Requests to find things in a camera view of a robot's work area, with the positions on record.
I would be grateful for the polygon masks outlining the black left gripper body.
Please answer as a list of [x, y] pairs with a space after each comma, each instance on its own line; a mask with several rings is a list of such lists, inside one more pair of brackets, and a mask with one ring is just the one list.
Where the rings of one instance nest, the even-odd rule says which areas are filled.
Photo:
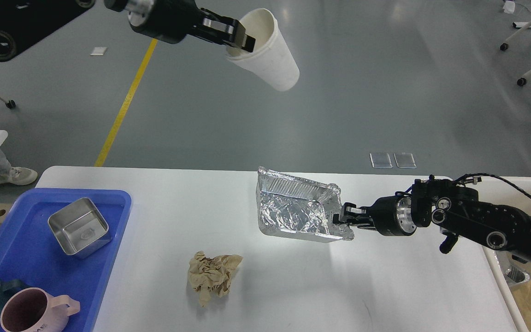
[[133, 31], [169, 44], [177, 44], [201, 19], [194, 0], [129, 0], [128, 21]]

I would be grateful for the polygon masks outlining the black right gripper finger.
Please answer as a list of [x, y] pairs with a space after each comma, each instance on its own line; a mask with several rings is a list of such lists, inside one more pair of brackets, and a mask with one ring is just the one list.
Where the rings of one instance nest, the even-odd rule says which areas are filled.
[[339, 213], [333, 214], [332, 223], [334, 225], [348, 225], [364, 230], [374, 230], [374, 222], [368, 213], [369, 207], [358, 207], [356, 204], [346, 202]]

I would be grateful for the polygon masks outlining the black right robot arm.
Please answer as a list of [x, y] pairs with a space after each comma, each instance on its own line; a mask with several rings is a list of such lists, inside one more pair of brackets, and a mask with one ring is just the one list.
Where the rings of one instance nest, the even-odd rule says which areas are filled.
[[[371, 206], [346, 202], [331, 221], [383, 236], [411, 236], [418, 228], [434, 224], [445, 235], [440, 244], [443, 254], [463, 237], [494, 251], [509, 252], [518, 262], [531, 262], [531, 216], [516, 207], [481, 202], [473, 186], [486, 176], [470, 173], [457, 179], [416, 179], [409, 189], [378, 198]], [[531, 194], [508, 179], [496, 179], [531, 200]]]

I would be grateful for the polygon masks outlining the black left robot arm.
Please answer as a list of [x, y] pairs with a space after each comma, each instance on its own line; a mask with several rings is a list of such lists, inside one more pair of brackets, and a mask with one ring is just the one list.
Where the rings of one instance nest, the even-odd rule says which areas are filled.
[[[0, 62], [7, 62], [95, 6], [95, 0], [0, 0]], [[127, 12], [134, 32], [169, 44], [196, 36], [253, 52], [256, 39], [237, 19], [200, 8], [194, 0], [106, 0]]]

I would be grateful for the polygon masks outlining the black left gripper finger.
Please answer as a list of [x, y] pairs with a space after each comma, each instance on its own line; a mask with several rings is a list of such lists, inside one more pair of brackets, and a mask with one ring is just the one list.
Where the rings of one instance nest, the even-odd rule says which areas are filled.
[[247, 34], [244, 25], [237, 19], [221, 16], [201, 8], [201, 19], [194, 24], [194, 36], [218, 45], [253, 52], [256, 39]]

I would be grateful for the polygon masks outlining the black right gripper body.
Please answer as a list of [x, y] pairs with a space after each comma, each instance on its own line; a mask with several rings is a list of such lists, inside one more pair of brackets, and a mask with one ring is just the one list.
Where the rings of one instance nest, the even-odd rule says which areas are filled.
[[417, 229], [411, 216], [411, 198], [391, 196], [378, 198], [369, 208], [377, 232], [383, 236], [410, 236]]

